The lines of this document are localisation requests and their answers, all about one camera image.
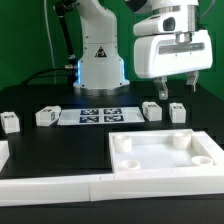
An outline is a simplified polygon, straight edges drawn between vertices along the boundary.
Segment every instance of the black sticker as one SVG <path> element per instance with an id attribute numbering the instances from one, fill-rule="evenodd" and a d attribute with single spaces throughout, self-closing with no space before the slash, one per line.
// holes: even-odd
<path id="1" fill-rule="evenodd" d="M 9 118 L 13 118 L 13 115 L 8 115 L 8 116 L 4 116 L 4 118 L 9 119 Z"/>
<path id="2" fill-rule="evenodd" d="M 80 124 L 98 123 L 98 122 L 99 122 L 98 116 L 80 117 L 80 120 L 79 120 Z"/>
<path id="3" fill-rule="evenodd" d="M 182 109 L 182 106 L 174 106 L 174 109 Z"/>
<path id="4" fill-rule="evenodd" d="M 104 114 L 122 114 L 121 109 L 104 109 Z"/>
<path id="5" fill-rule="evenodd" d="M 104 122 L 122 122 L 124 117 L 122 115 L 104 116 Z"/>
<path id="6" fill-rule="evenodd" d="M 51 109 L 45 109 L 42 112 L 51 112 L 51 111 L 52 111 Z"/>
<path id="7" fill-rule="evenodd" d="M 96 55 L 95 55 L 96 58 L 106 58 L 107 55 L 104 51 L 104 49 L 102 47 L 99 48 L 99 50 L 97 51 Z"/>
<path id="8" fill-rule="evenodd" d="M 53 121 L 55 119 L 55 112 L 51 113 L 51 121 Z"/>
<path id="9" fill-rule="evenodd" d="M 88 110 L 81 110 L 81 115 L 98 115 L 99 110 L 97 109 L 88 109 Z"/>
<path id="10" fill-rule="evenodd" d="M 148 105 L 148 107 L 157 107 L 155 104 Z"/>

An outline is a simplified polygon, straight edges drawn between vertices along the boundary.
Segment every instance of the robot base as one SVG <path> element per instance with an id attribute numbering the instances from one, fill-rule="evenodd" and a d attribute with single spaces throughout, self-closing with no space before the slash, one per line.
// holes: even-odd
<path id="1" fill-rule="evenodd" d="M 88 96 L 112 96 L 119 93 L 127 92 L 129 90 L 129 82 L 123 83 L 121 86 L 113 89 L 88 89 L 74 83 L 74 91 L 78 94 L 88 95 Z"/>

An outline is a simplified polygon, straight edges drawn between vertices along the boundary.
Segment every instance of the white base frame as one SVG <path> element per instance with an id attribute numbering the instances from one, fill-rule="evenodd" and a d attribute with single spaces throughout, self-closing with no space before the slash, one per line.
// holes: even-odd
<path id="1" fill-rule="evenodd" d="M 214 161 L 213 166 L 120 171 L 117 169 L 115 136 L 128 135 L 133 145 L 166 145 L 171 144 L 177 130 L 110 133 L 113 173 L 1 180 L 0 206 L 224 193 L 223 150 L 205 132 L 182 131 L 191 133 L 195 154 L 210 157 Z"/>

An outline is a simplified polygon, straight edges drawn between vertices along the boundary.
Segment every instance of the blue led light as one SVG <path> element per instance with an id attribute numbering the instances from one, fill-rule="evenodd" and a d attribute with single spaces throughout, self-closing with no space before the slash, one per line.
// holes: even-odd
<path id="1" fill-rule="evenodd" d="M 78 80 L 77 80 L 77 84 L 81 84 L 81 63 L 80 61 L 78 61 Z"/>
<path id="2" fill-rule="evenodd" d="M 122 79 L 123 81 L 126 81 L 125 79 L 125 69 L 124 69 L 124 60 L 121 60 L 121 64 L 122 64 Z"/>

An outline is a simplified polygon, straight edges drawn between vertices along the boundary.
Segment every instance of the black cable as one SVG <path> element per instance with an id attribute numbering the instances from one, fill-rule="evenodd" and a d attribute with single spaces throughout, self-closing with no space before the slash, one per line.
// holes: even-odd
<path id="1" fill-rule="evenodd" d="M 39 72 L 31 75 L 29 78 L 25 79 L 21 83 L 21 85 L 27 85 L 35 77 L 38 77 L 38 76 L 43 75 L 43 74 L 48 73 L 48 72 L 54 72 L 54 71 L 58 71 L 58 70 L 65 70 L 65 67 L 50 68 L 50 69 L 45 69 L 45 70 L 39 71 Z"/>
<path id="2" fill-rule="evenodd" d="M 37 76 L 34 77 L 33 79 L 42 79 L 42 78 L 57 78 L 57 77 L 70 77 L 72 75 L 43 75 L 43 76 Z"/>

